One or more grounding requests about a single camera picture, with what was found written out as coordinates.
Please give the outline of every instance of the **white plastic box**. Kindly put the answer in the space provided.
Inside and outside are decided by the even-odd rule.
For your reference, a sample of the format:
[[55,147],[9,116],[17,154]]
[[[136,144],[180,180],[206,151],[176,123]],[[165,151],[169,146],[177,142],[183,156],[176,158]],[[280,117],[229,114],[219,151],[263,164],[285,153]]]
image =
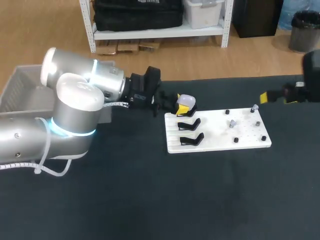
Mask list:
[[216,26],[225,0],[184,0],[185,17],[193,29]]

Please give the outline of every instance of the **cable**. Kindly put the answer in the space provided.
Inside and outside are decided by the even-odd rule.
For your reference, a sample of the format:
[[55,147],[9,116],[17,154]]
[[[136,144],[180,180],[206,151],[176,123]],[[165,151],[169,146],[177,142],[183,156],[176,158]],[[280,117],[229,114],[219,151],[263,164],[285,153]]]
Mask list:
[[55,177],[62,177],[68,172],[69,167],[71,165],[71,161],[72,161],[71,159],[68,160],[62,172],[56,172],[47,168],[46,166],[40,166],[39,164],[32,163],[32,162],[17,162],[17,163],[4,164],[4,165],[0,165],[0,170],[16,169],[16,168],[34,168],[34,169],[41,168],[42,171],[48,174],[51,174]]
[[129,108],[129,103],[124,101],[118,101],[118,102],[108,102],[103,105],[104,108],[106,107],[123,107],[123,108]]
[[38,167],[34,170],[35,174],[40,174],[41,173],[41,166],[44,165],[45,160],[47,159],[47,156],[49,153],[49,149],[50,149],[50,145],[51,145],[51,130],[50,130],[48,122],[44,118],[36,117],[35,119],[41,120],[45,126],[45,129],[46,129],[46,140],[45,140],[44,152],[43,152],[41,161],[38,164]]

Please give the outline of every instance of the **cardboard box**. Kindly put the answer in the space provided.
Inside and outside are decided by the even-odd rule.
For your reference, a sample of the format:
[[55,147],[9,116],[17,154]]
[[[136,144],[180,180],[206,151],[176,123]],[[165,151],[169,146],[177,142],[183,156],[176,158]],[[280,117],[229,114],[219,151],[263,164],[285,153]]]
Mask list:
[[138,54],[139,53],[139,39],[119,40],[118,53],[124,54]]
[[116,55],[118,40],[99,40],[96,41],[95,51],[99,55]]
[[142,39],[139,43],[140,51],[154,52],[160,48],[162,38]]

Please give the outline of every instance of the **metal shelf frame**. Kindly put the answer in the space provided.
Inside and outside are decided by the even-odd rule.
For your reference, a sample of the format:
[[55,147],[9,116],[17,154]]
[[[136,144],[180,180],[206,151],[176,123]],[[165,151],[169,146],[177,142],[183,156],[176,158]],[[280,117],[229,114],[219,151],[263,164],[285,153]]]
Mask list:
[[96,24],[91,24],[90,0],[79,0],[83,22],[90,50],[96,52],[97,40],[121,40],[121,39],[154,39],[154,38],[179,38],[198,36],[222,36],[221,47],[226,48],[229,41],[230,25],[234,0],[225,0],[224,18],[221,17],[217,26],[192,29],[186,20],[182,26],[164,29],[150,29],[143,31],[98,31]]

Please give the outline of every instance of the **black cabinet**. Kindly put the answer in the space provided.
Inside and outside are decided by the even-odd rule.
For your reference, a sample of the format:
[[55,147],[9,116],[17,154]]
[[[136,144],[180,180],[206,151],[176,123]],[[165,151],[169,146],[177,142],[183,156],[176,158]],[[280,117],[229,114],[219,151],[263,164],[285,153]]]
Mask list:
[[234,0],[232,22],[240,38],[274,36],[284,0]]

